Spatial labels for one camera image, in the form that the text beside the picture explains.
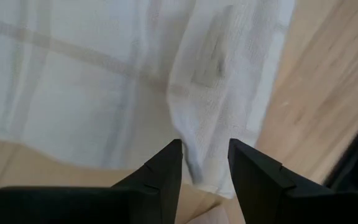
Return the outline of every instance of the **wooden surface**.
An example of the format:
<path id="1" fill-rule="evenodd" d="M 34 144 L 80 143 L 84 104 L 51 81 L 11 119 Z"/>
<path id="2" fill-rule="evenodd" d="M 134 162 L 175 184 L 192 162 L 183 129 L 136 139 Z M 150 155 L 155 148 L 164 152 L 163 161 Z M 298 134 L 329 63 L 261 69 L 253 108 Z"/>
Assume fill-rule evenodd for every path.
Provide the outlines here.
<path id="1" fill-rule="evenodd" d="M 299 0 L 257 148 L 322 182 L 358 130 L 358 0 Z M 0 187 L 110 186 L 130 171 L 69 166 L 0 141 Z M 238 202 L 183 185 L 177 223 L 223 203 L 243 223 Z"/>

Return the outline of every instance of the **wooden floor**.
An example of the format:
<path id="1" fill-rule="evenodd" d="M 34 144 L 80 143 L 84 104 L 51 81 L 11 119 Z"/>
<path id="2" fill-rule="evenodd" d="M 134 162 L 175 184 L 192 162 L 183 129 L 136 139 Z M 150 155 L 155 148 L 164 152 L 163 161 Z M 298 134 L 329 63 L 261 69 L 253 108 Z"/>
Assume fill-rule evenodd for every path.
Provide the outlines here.
<path id="1" fill-rule="evenodd" d="M 258 149 L 322 182 L 358 130 L 358 0 L 298 0 Z M 130 171 L 68 166 L 0 141 L 0 187 L 110 186 Z M 223 203 L 243 223 L 237 201 L 184 185 L 177 223 Z"/>

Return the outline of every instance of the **white towel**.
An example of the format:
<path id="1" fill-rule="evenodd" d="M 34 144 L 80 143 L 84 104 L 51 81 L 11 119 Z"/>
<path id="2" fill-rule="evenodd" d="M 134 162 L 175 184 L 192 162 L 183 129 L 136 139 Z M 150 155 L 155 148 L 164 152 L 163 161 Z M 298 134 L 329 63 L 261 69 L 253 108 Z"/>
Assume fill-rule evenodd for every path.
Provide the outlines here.
<path id="1" fill-rule="evenodd" d="M 230 197 L 227 144 L 257 139 L 293 1 L 0 0 L 0 139 L 135 169 L 181 136 Z"/>

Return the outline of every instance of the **black object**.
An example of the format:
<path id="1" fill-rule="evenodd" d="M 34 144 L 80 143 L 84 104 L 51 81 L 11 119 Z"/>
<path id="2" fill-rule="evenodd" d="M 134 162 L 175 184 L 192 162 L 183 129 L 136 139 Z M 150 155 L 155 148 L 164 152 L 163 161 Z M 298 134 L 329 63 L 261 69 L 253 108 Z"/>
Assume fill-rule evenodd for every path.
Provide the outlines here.
<path id="1" fill-rule="evenodd" d="M 358 223 L 358 136 L 324 187 L 231 139 L 229 165 L 247 224 Z M 0 223 L 174 223 L 181 141 L 109 188 L 0 189 Z"/>
<path id="2" fill-rule="evenodd" d="M 181 160 L 176 139 L 111 188 L 2 188 L 0 223 L 174 223 Z"/>

